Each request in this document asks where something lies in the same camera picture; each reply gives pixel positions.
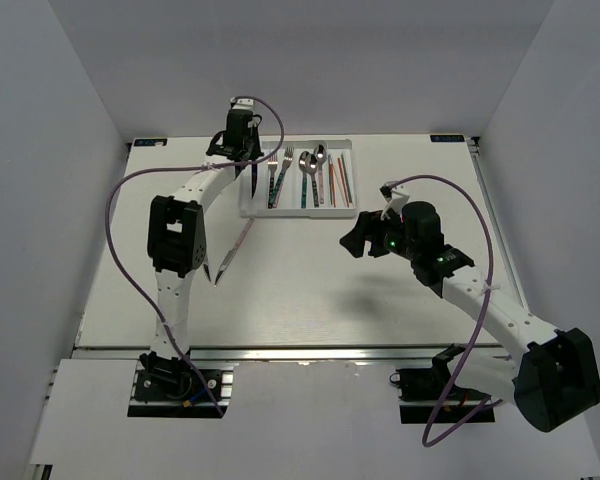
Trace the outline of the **pink handled knife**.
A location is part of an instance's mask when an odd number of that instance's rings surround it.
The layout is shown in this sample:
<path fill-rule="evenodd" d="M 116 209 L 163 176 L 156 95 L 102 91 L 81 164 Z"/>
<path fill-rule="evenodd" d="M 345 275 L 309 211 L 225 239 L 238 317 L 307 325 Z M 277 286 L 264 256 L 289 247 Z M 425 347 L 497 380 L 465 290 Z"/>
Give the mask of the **pink handled knife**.
<path fill-rule="evenodd" d="M 228 269 L 229 265 L 231 264 L 232 260 L 234 259 L 235 255 L 237 254 L 238 250 L 240 249 L 242 243 L 244 242 L 246 236 L 248 235 L 254 222 L 255 222 L 254 217 L 251 217 L 248 219 L 247 223 L 245 224 L 244 228 L 242 229 L 238 238 L 236 239 L 233 247 L 226 253 L 226 255 L 225 255 L 224 259 L 222 260 L 220 267 L 218 268 L 218 271 L 216 273 L 216 277 L 213 282 L 214 286 L 217 286 L 219 284 L 219 282 L 221 281 L 222 277 L 226 273 L 226 270 Z"/>

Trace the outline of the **pink handled spoon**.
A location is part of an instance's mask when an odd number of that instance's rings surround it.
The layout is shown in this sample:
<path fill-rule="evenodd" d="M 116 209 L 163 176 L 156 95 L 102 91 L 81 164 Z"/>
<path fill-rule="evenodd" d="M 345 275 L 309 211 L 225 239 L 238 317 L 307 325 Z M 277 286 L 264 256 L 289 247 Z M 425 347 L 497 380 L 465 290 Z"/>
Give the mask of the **pink handled spoon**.
<path fill-rule="evenodd" d="M 323 143 L 319 143 L 314 148 L 313 154 L 317 159 L 317 165 L 318 165 L 317 186 L 318 186 L 319 204 L 323 205 L 324 204 L 324 170 L 323 170 L 323 166 L 327 160 L 327 149 L 326 149 L 325 145 Z"/>

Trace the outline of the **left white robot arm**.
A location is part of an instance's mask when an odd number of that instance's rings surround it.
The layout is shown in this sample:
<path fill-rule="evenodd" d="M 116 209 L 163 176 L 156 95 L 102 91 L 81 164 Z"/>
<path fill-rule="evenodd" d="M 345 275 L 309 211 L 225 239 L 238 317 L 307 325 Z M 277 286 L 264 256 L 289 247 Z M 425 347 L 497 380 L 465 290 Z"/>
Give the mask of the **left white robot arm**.
<path fill-rule="evenodd" d="M 163 317 L 141 365 L 168 398 L 179 399 L 191 387 L 191 374 L 180 355 L 189 349 L 188 310 L 192 280 L 207 260 L 204 214 L 217 196 L 241 174 L 242 165 L 207 170 L 170 196 L 151 202 L 148 254 L 157 280 L 157 304 Z"/>

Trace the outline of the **green handled fork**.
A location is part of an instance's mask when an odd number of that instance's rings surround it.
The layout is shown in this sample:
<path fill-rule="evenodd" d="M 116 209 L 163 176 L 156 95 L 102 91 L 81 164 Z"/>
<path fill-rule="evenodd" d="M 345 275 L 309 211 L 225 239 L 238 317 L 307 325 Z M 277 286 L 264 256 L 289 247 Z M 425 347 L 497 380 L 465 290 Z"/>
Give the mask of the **green handled fork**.
<path fill-rule="evenodd" d="M 293 147 L 287 147 L 285 149 L 284 155 L 283 155 L 283 161 L 282 161 L 282 165 L 281 165 L 281 170 L 280 173 L 276 179 L 275 182 L 275 189 L 274 189 L 274 194 L 273 194 L 273 203 L 274 200 L 276 198 L 279 198 L 280 195 L 280 191 L 282 189 L 284 180 L 285 180 L 285 176 L 287 173 L 287 170 L 289 169 L 289 167 L 291 166 L 292 162 L 293 162 L 293 155 L 294 155 L 294 148 Z"/>

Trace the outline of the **dark handled knife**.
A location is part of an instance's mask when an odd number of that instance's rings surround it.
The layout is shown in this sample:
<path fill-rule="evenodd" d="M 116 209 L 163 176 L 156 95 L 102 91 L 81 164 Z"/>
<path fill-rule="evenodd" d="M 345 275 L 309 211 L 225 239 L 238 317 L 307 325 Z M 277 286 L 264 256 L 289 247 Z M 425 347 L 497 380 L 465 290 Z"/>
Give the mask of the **dark handled knife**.
<path fill-rule="evenodd" d="M 251 197 L 254 197 L 257 192 L 257 187 L 258 187 L 258 169 L 259 169 L 258 163 L 257 162 L 253 163 L 251 165 L 250 169 L 251 169 L 251 181 L 250 181 Z"/>

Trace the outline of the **dark handled fork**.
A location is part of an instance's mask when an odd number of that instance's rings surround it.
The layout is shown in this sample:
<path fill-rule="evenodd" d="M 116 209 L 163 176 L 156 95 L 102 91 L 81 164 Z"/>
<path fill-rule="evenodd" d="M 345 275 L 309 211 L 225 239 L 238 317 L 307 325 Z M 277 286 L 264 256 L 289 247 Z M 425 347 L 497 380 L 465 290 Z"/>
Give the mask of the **dark handled fork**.
<path fill-rule="evenodd" d="M 267 163 L 268 174 L 269 174 L 269 185 L 267 191 L 267 208 L 273 208 L 273 194 L 276 182 L 276 171 L 278 169 L 278 154 L 272 153 Z"/>

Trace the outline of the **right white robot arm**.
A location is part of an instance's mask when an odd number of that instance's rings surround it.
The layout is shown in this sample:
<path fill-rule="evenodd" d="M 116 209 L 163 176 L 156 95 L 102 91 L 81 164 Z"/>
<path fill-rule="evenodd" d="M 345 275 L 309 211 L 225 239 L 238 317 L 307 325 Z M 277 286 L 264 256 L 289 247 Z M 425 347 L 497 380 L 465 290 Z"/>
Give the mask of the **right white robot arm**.
<path fill-rule="evenodd" d="M 514 404 L 542 432 L 600 404 L 600 376 L 589 336 L 578 328 L 561 330 L 489 288 L 474 261 L 445 242 L 432 204 L 410 202 L 400 213 L 363 211 L 339 243 L 355 258 L 395 254 L 408 260 L 422 285 L 468 315 L 507 351 L 510 358 L 498 360 L 465 346 L 446 348 L 430 368 L 439 396 L 452 399 L 464 390 L 490 395 Z"/>

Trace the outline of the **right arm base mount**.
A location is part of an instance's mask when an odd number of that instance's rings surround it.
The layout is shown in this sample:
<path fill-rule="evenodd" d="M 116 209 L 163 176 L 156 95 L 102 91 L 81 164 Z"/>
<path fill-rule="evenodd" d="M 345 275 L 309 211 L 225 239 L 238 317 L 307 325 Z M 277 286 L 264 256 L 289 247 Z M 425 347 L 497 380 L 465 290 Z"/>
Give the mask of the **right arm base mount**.
<path fill-rule="evenodd" d="M 389 384 L 397 390 L 400 423 L 402 425 L 425 426 L 433 412 L 440 394 L 449 380 L 452 367 L 446 361 L 460 357 L 464 347 L 451 345 L 433 356 L 397 357 L 394 371 L 389 375 Z M 436 416 L 434 423 L 451 426 L 478 406 L 487 403 L 468 420 L 468 423 L 489 424 L 495 422 L 491 400 L 477 390 L 462 388 L 455 384 Z"/>

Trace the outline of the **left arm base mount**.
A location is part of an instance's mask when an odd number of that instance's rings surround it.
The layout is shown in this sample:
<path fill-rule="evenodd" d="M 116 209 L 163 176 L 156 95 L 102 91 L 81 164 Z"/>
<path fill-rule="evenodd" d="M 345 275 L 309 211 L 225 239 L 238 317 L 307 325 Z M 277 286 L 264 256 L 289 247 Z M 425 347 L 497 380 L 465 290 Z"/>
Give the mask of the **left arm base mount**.
<path fill-rule="evenodd" d="M 139 357 L 130 395 L 130 418 L 220 419 L 231 396 L 231 372 L 201 369 L 154 352 Z"/>

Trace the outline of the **green handled knife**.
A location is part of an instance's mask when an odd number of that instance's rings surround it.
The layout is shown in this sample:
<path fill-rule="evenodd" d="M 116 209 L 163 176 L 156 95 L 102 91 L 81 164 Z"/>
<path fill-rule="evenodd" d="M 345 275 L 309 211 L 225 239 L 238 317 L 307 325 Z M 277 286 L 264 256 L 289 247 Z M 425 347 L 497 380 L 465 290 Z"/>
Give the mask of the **green handled knife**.
<path fill-rule="evenodd" d="M 207 281 L 209 283 L 212 283 L 210 264 L 209 264 L 209 260 L 208 260 L 207 256 L 205 256 L 205 258 L 203 260 L 202 267 L 203 267 L 203 271 L 204 271 Z"/>

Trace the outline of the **green handled spoon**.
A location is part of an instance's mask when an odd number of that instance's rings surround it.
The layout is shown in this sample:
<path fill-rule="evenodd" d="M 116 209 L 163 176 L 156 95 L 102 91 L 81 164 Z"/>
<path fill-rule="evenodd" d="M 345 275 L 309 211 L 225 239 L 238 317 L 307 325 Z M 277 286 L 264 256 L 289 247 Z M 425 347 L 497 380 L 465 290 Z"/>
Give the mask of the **green handled spoon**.
<path fill-rule="evenodd" d="M 303 151 L 298 159 L 299 169 L 301 171 L 301 200 L 300 206 L 302 209 L 305 209 L 307 206 L 307 188 L 308 188 L 308 179 L 307 179 L 307 171 L 306 164 L 307 160 L 310 156 L 309 151 Z"/>

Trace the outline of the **dark handled spoon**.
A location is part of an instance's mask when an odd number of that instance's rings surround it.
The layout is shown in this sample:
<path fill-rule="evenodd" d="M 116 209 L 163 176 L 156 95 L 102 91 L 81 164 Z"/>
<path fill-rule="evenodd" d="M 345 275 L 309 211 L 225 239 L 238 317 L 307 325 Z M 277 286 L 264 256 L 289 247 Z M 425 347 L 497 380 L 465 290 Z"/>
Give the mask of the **dark handled spoon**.
<path fill-rule="evenodd" d="M 308 155 L 308 157 L 306 159 L 305 167 L 306 167 L 306 172 L 311 179 L 313 205 L 315 208 L 318 208 L 320 205 L 318 186 L 317 186 L 317 181 L 316 181 L 316 175 L 318 172 L 318 160 L 314 154 Z"/>

